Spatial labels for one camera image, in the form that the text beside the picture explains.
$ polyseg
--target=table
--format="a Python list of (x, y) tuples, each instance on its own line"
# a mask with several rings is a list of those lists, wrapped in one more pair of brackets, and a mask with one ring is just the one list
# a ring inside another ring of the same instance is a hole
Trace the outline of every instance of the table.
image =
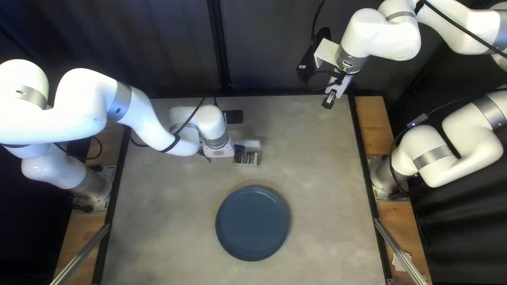
[[(168, 128), (172, 106), (198, 100), (152, 103)], [(385, 284), (348, 101), (330, 111), (321, 101), (320, 95), (219, 98), (223, 110), (244, 111), (244, 123), (229, 125), (229, 133), (261, 140), (259, 168), (130, 145), (102, 282)], [(226, 253), (214, 231), (221, 202), (247, 185), (275, 189), (292, 213), (279, 252), (253, 263)]]

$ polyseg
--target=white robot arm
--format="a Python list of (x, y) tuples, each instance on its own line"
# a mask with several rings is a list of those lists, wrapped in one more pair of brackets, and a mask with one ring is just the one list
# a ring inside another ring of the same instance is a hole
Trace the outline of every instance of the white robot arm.
[(107, 197), (105, 181), (52, 143), (95, 135), (107, 120), (130, 126), (163, 153), (193, 155), (201, 137), (206, 156), (234, 155), (234, 141), (218, 107), (202, 106), (175, 135), (195, 108), (172, 108), (167, 131), (142, 91), (89, 69), (67, 72), (58, 85), (54, 107), (48, 110), (48, 80), (32, 62), (15, 59), (0, 64), (0, 88), (0, 144), (23, 159), (25, 176), (68, 189), (85, 204)]
[[(337, 97), (370, 55), (393, 60), (416, 56), (421, 44), (417, 22), (435, 29), (457, 53), (490, 52), (488, 47), (452, 25), (427, 4), (419, 6), (416, 13), (418, 2), (386, 0), (378, 11), (361, 9), (350, 19), (340, 45), (326, 39), (321, 41), (314, 53), (317, 66), (324, 60), (342, 74), (347, 74), (341, 86), (331, 87)], [(472, 10), (454, 0), (427, 0), (427, 3), (493, 47), (500, 51), (507, 49), (507, 10), (503, 10), (507, 8), (507, 2), (496, 4), (490, 10)], [(505, 58), (495, 54), (493, 59), (507, 70)], [(490, 165), (503, 154), (502, 144), (493, 130), (507, 124), (506, 114), (507, 92), (499, 91), (449, 115), (443, 121), (443, 129), (460, 159), (453, 155), (433, 127), (420, 125), (410, 129), (392, 153), (392, 158), (372, 167), (374, 187), (377, 191), (391, 192), (397, 188), (393, 176), (404, 180), (416, 173), (420, 173), (430, 187), (438, 187)], [(391, 174), (390, 159), (394, 175)]]

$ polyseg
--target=black cable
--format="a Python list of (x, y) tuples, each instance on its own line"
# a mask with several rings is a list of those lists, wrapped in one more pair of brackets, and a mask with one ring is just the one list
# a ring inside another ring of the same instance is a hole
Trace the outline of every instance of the black cable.
[(213, 97), (213, 105), (220, 109), (220, 106), (219, 106), (218, 102), (216, 101), (216, 97)]
[(318, 9), (317, 9), (317, 12), (315, 13), (315, 16), (313, 17), (313, 24), (312, 24), (312, 36), (311, 36), (311, 41), (312, 41), (312, 46), (313, 46), (313, 49), (316, 48), (316, 42), (315, 42), (315, 24), (317, 23), (317, 18), (318, 18), (318, 14), (320, 13), (320, 9), (322, 9), (322, 6), (324, 5), (325, 3), (325, 0), (322, 0), (318, 6)]
[(195, 109), (192, 112), (192, 114), (190, 115), (190, 117), (186, 120), (186, 122), (183, 123), (183, 125), (181, 127), (179, 127), (179, 129), (173, 135), (179, 134), (179, 132), (181, 132), (183, 130), (183, 128), (186, 127), (186, 125), (190, 122), (190, 120), (193, 118), (193, 116), (195, 115), (195, 113), (197, 113), (197, 110), (199, 110), (199, 108), (201, 107), (201, 105), (202, 105), (202, 103), (204, 102), (205, 99), (206, 99), (206, 97), (203, 97), (201, 99), (201, 101), (199, 102), (199, 104), (197, 104), (197, 107), (195, 107)]
[(130, 141), (136, 146), (136, 147), (140, 147), (140, 148), (147, 148), (149, 147), (148, 145), (142, 145), (142, 144), (138, 144), (134, 141), (134, 139), (132, 138), (132, 136), (130, 137)]
[(306, 84), (306, 85), (305, 85), (305, 88), (306, 88), (307, 90), (310, 90), (310, 91), (318, 91), (318, 90), (320, 90), (320, 89), (324, 89), (324, 88), (327, 88), (327, 87), (331, 87), (331, 86), (336, 85), (336, 84), (340, 85), (340, 84), (341, 84), (341, 82), (342, 82), (342, 80), (343, 80), (343, 77), (345, 76), (344, 74), (341, 74), (341, 73), (339, 73), (339, 72), (335, 72), (335, 71), (330, 71), (330, 70), (317, 70), (317, 71), (315, 71), (315, 72), (314, 72), (314, 73), (313, 73), (313, 74), (312, 74), (312, 75), (308, 78), (308, 80), (310, 80), (310, 78), (312, 78), (315, 74), (320, 74), (320, 73), (329, 74), (329, 75), (331, 75), (332, 77), (334, 77), (334, 78), (338, 78), (338, 79), (334, 80), (332, 83), (328, 83), (328, 84), (323, 85), (323, 86), (311, 86), (311, 85)]
[(450, 105), (450, 104), (453, 104), (453, 103), (456, 103), (456, 102), (458, 102), (458, 101), (465, 100), (465, 99), (468, 99), (468, 98), (472, 98), (472, 97), (475, 97), (475, 96), (477, 96), (477, 95), (470, 95), (470, 96), (467, 96), (467, 97), (463, 97), (463, 98), (459, 98), (459, 99), (457, 99), (457, 100), (451, 101), (451, 102), (449, 102), (449, 103), (447, 103), (447, 104), (443, 104), (442, 106), (440, 106), (440, 107), (437, 107), (437, 108), (433, 109), (431, 112), (429, 112), (428, 114), (426, 114), (426, 116), (429, 116), (429, 115), (431, 115), (432, 113), (434, 113), (434, 112), (438, 111), (439, 109), (441, 109), (441, 108), (443, 108), (443, 107), (446, 107), (446, 106), (448, 106), (448, 105)]
[(338, 79), (336, 79), (336, 80), (334, 80), (333, 82), (331, 82), (331, 83), (329, 83), (329, 84), (326, 84), (326, 85), (323, 85), (323, 86), (317, 86), (317, 87), (315, 87), (315, 86), (311, 86), (311, 85), (305, 85), (305, 88), (306, 88), (307, 90), (310, 90), (310, 91), (318, 91), (318, 90), (320, 90), (320, 89), (324, 89), (324, 88), (327, 88), (327, 87), (331, 87), (331, 86), (336, 85), (336, 84), (338, 84), (338, 83), (339, 83), (339, 80), (338, 80)]
[(54, 145), (57, 146), (57, 148), (61, 149), (63, 152), (65, 152), (67, 155), (75, 157), (77, 159), (80, 159), (80, 160), (96, 159), (96, 158), (98, 158), (102, 154), (102, 143), (99, 141), (99, 139), (96, 136), (93, 135), (92, 138), (94, 138), (97, 141), (98, 146), (99, 146), (98, 154), (96, 156), (94, 156), (94, 157), (82, 157), (82, 156), (78, 156), (78, 155), (75, 155), (75, 154), (71, 154), (70, 152), (68, 152), (68, 150), (66, 150), (64, 147), (62, 147), (57, 142), (54, 142)]
[(474, 33), (472, 33), (471, 31), (465, 29), (464, 27), (462, 27), (460, 24), (456, 23), (454, 20), (452, 20), (451, 18), (447, 17), (444, 13), (440, 12), (440, 10), (438, 10), (437, 8), (435, 8), (433, 5), (431, 5), (427, 0), (422, 0), (424, 2), (425, 5), (427, 5), (430, 9), (432, 9), (435, 13), (437, 13), (440, 17), (442, 17), (444, 20), (448, 21), (449, 23), (451, 23), (453, 26), (457, 27), (458, 29), (460, 29), (462, 32), (464, 32), (465, 34), (469, 35), (470, 37), (472, 37), (474, 40), (478, 41), (479, 43), (481, 43), (483, 46), (487, 47), (488, 49), (494, 51), (495, 53), (501, 55), (502, 57), (504, 58), (507, 58), (507, 54), (503, 53), (501, 50), (499, 50), (498, 48), (490, 45), (489, 43), (487, 43), (485, 40), (481, 39), (480, 37), (476, 36)]

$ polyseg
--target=white plastic part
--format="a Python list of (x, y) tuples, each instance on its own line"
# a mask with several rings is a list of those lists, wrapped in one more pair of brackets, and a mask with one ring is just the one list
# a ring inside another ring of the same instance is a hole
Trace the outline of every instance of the white plastic part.
[(85, 177), (86, 166), (54, 144), (5, 148), (15, 156), (23, 158), (21, 171), (29, 179), (48, 182), (62, 189), (71, 189), (79, 185)]
[[(335, 67), (338, 67), (338, 64), (336, 63), (336, 52), (338, 51), (339, 45), (336, 43), (333, 43), (327, 39), (322, 39), (320, 41), (320, 44), (317, 47), (317, 50), (313, 53), (313, 58), (315, 59), (315, 64), (317, 67), (320, 67), (323, 61), (328, 62), (332, 64)], [(352, 78), (354, 75), (346, 75), (342, 80), (342, 85), (333, 85), (330, 87), (327, 87), (325, 90), (325, 94), (328, 94), (331, 89), (336, 90), (336, 99), (339, 99), (343, 93), (345, 92), (345, 89), (347, 89), (347, 86), (350, 84)], [(336, 80), (336, 78), (331, 77), (329, 79), (329, 83)]]
[(23, 110), (19, 102), (3, 105), (0, 143), (44, 144), (95, 135), (105, 127), (116, 88), (116, 80), (110, 77), (89, 69), (73, 69), (60, 80), (52, 109)]
[[(381, 8), (389, 10), (391, 2), (403, 1), (389, 1), (383, 3)], [(411, 16), (400, 16), (387, 21), (387, 16), (389, 15), (374, 9), (361, 9), (355, 12), (342, 37), (343, 50), (354, 57), (375, 55), (393, 60), (409, 60), (416, 56), (421, 48), (416, 19)]]
[[(454, 0), (428, 0), (435, 8), (459, 25), (492, 44), (500, 27), (500, 15), (494, 10), (472, 10)], [(417, 14), (417, 21), (437, 31), (449, 47), (460, 54), (483, 54), (487, 47), (463, 33), (424, 5)]]
[(46, 74), (35, 63), (24, 59), (12, 59), (2, 63), (0, 88), (2, 93), (16, 91), (20, 85), (28, 86), (42, 93), (48, 99), (49, 83)]
[[(195, 107), (183, 106), (171, 108), (171, 110), (169, 110), (170, 125), (173, 126), (184, 123), (190, 117), (194, 109)], [(186, 143), (188, 155), (192, 155), (199, 150), (199, 132), (201, 132), (201, 135), (206, 139), (216, 139), (221, 137), (227, 130), (227, 124), (222, 111), (214, 105), (205, 105), (199, 108), (189, 123), (196, 125), (199, 131), (187, 126), (179, 133), (181, 139)], [(175, 133), (178, 129), (179, 127), (175, 128), (172, 133)]]
[[(496, 3), (495, 5), (491, 6), (490, 9), (507, 10), (507, 2)], [(507, 58), (505, 58), (501, 55), (498, 55), (498, 54), (492, 54), (491, 57), (496, 62), (496, 64), (498, 64), (498, 66), (500, 66), (500, 68), (503, 71), (507, 72)]]
[[(490, 93), (488, 96), (507, 114), (506, 91)], [(447, 145), (437, 130), (421, 125), (407, 131), (400, 145), (393, 151), (394, 170), (403, 175), (419, 172), (428, 186), (439, 187), (492, 164), (503, 154), (500, 140), (486, 117), (473, 103), (446, 117), (442, 128), (461, 159), (450, 155), (417, 170), (413, 162), (417, 157)]]

